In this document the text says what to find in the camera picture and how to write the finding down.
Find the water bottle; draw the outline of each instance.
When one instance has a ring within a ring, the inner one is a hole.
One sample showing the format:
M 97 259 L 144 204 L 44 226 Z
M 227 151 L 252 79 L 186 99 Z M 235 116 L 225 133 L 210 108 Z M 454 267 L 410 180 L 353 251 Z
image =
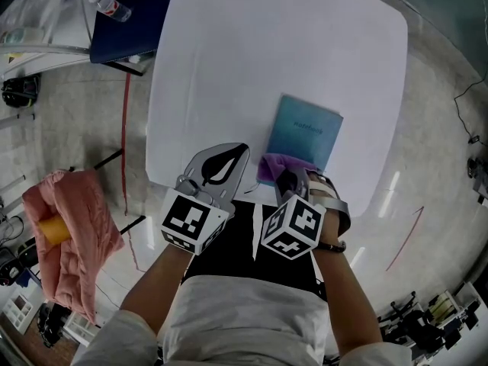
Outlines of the water bottle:
M 116 21 L 126 21 L 130 18 L 132 11 L 117 0 L 88 0 L 97 4 L 97 11 L 107 15 Z

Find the wrist strap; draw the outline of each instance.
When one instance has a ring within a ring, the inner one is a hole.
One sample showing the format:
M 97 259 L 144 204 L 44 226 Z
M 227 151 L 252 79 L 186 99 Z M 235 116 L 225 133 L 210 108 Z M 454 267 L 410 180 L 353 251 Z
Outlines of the wrist strap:
M 345 251 L 345 241 L 341 241 L 340 246 L 333 246 L 332 244 L 327 244 L 325 242 L 319 242 L 317 249 L 325 249 L 326 251 L 343 253 Z

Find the person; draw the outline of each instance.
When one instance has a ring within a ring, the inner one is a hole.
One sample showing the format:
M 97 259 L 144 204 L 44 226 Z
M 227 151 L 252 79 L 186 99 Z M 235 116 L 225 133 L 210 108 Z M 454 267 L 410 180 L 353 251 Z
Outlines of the person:
M 253 259 L 254 205 L 234 204 L 235 217 L 191 264 L 189 252 L 166 247 L 75 366 L 153 366 L 163 323 L 168 364 L 317 366 L 329 315 L 341 366 L 411 365 L 407 347 L 383 343 L 342 253 L 311 252 L 323 284 L 317 284 L 310 253 L 289 260 L 259 246 Z M 263 218 L 275 210 L 263 207 Z M 338 246 L 338 229 L 339 215 L 328 210 L 320 241 Z

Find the concrete floor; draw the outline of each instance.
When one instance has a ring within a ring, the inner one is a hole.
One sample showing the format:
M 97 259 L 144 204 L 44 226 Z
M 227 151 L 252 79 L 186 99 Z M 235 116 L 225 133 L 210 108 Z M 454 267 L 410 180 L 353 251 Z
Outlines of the concrete floor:
M 466 161 L 482 153 L 467 145 L 453 97 L 478 74 L 430 23 L 397 0 L 383 0 L 405 16 L 409 48 L 403 103 L 383 174 L 367 211 L 353 219 L 344 236 L 346 255 L 374 308 L 417 291 L 421 300 L 454 289 L 488 241 L 488 209 L 477 203 Z M 134 216 L 155 216 L 161 195 L 145 173 L 146 121 L 152 72 L 132 77 L 127 115 L 127 199 L 124 217 L 120 161 L 101 172 L 101 180 L 121 228 Z M 19 170 L 44 176 L 58 168 L 89 167 L 120 147 L 124 73 L 82 65 L 43 74 L 37 119 L 26 127 L 0 131 L 0 182 Z M 488 141 L 488 88 L 478 85 L 459 101 L 470 131 Z M 392 180 L 397 179 L 390 192 Z M 387 271 L 424 207 L 416 228 Z M 111 257 L 98 276 L 101 311 L 114 310 L 164 249 L 149 219 L 132 232 L 140 271 L 127 245 Z

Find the red cable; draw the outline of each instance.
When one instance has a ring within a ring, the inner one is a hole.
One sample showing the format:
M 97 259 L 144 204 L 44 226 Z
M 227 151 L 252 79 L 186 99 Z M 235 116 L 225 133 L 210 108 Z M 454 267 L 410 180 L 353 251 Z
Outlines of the red cable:
M 127 73 L 125 77 L 125 90 L 124 90 L 124 109 L 122 110 L 122 137 L 121 137 L 121 143 L 120 146 L 122 146 L 122 163 L 120 165 L 121 167 L 121 173 L 122 173 L 122 192 L 124 194 L 124 202 L 125 202 L 125 211 L 124 214 L 127 216 L 128 214 L 128 209 L 127 209 L 127 186 L 125 182 L 125 126 L 127 124 L 127 105 L 129 104 L 129 87 L 130 87 L 130 73 Z M 137 264 L 137 258 L 136 258 L 136 252 L 134 251 L 134 247 L 132 245 L 132 235 L 130 234 L 130 231 L 127 231 L 127 234 L 129 235 L 129 247 L 130 247 L 130 252 L 132 253 L 132 259 L 134 260 L 134 264 L 136 265 L 136 270 L 145 272 L 139 268 L 139 265 Z
M 415 223 L 413 224 L 412 226 L 412 229 L 410 230 L 410 233 L 409 235 L 406 237 L 405 241 L 403 242 L 402 246 L 400 247 L 400 250 L 398 251 L 398 253 L 396 254 L 395 258 L 393 259 L 393 261 L 390 263 L 390 265 L 388 266 L 387 268 L 387 271 L 390 270 L 390 267 L 393 265 L 393 263 L 397 260 L 399 254 L 402 252 L 402 249 L 403 247 L 405 246 L 406 242 L 409 241 L 409 238 L 411 237 L 412 233 L 413 233 L 413 230 L 415 229 L 415 227 L 417 226 L 417 223 L 419 222 L 419 219 L 420 219 L 420 216 L 422 216 L 422 212 L 424 211 L 424 207 L 420 207 L 420 209 L 418 209 L 415 213 L 419 213 L 419 215 L 417 216 L 417 219 L 415 220 Z

